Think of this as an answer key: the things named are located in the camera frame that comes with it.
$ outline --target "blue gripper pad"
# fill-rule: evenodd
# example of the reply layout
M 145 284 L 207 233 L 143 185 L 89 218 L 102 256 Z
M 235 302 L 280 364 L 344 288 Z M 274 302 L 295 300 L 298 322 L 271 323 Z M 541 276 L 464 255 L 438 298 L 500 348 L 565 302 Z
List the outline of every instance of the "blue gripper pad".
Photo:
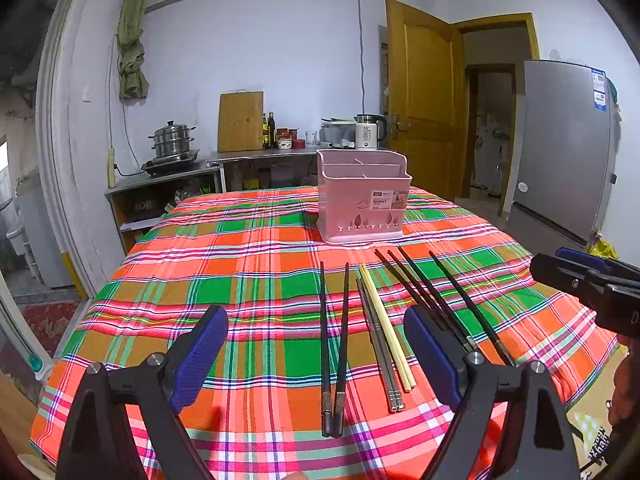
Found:
M 162 385 L 176 415 L 195 402 L 225 342 L 227 331 L 225 309 L 213 305 L 191 332 L 181 335 L 169 348 Z
M 436 397 L 456 411 L 466 392 L 465 351 L 455 336 L 440 330 L 420 306 L 404 313 L 404 335 Z
M 566 247 L 560 247 L 556 251 L 556 257 L 563 260 L 569 260 L 570 262 L 591 267 L 591 269 L 597 270 L 603 274 L 610 274 L 611 268 L 607 265 L 606 261 L 599 256 L 593 254 L 581 253 L 573 249 Z

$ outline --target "green cloth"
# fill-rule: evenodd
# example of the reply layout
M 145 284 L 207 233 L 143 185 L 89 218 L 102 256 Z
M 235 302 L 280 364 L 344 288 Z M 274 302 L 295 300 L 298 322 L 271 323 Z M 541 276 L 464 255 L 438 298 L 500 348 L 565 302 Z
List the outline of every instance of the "green cloth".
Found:
M 120 51 L 120 98 L 144 99 L 149 83 L 140 70 L 145 60 L 145 49 L 140 43 L 145 0 L 124 0 L 118 24 L 118 50 Z

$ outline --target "plaid tablecloth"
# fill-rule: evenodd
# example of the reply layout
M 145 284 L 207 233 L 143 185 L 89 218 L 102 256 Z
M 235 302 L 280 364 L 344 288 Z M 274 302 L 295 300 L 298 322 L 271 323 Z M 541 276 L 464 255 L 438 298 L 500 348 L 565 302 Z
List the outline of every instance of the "plaid tablecloth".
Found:
M 433 395 L 402 334 L 412 302 L 373 251 L 402 244 L 434 280 L 493 362 L 492 345 L 429 259 L 433 250 L 490 320 L 518 361 L 539 359 L 571 403 L 594 381 L 613 334 L 573 298 L 535 283 L 530 254 L 484 220 L 412 188 L 397 243 L 330 246 L 316 229 L 312 187 L 234 192 L 186 200 L 149 232 L 96 297 L 56 365 L 31 441 L 52 462 L 84 368 L 139 364 L 189 331 L 211 303 L 226 306 L 227 342 L 198 399 L 180 415 L 216 478 L 380 476 L 418 478 L 452 413 Z M 365 263 L 396 325 L 417 387 L 404 412 L 387 413 L 385 393 L 355 284 L 351 283 L 344 436 L 320 431 L 319 266 L 324 261 L 332 367 L 337 363 L 344 264 Z M 491 460 L 505 406 L 494 420 L 476 473 Z M 129 408 L 150 478 L 162 478 L 140 412 Z

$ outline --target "window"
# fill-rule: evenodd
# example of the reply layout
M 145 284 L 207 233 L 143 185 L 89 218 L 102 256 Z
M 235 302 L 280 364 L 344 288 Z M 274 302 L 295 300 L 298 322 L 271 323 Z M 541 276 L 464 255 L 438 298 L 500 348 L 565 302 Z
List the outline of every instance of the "window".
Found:
M 6 141 L 0 145 L 0 171 L 9 165 L 9 157 L 6 152 Z

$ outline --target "door handle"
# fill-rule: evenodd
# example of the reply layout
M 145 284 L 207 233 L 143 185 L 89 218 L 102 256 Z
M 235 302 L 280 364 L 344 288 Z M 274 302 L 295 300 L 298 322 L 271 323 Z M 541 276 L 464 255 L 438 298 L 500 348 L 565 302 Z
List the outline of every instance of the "door handle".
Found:
M 394 139 L 398 138 L 398 132 L 408 132 L 411 127 L 411 123 L 407 123 L 406 126 L 401 123 L 400 115 L 394 115 Z

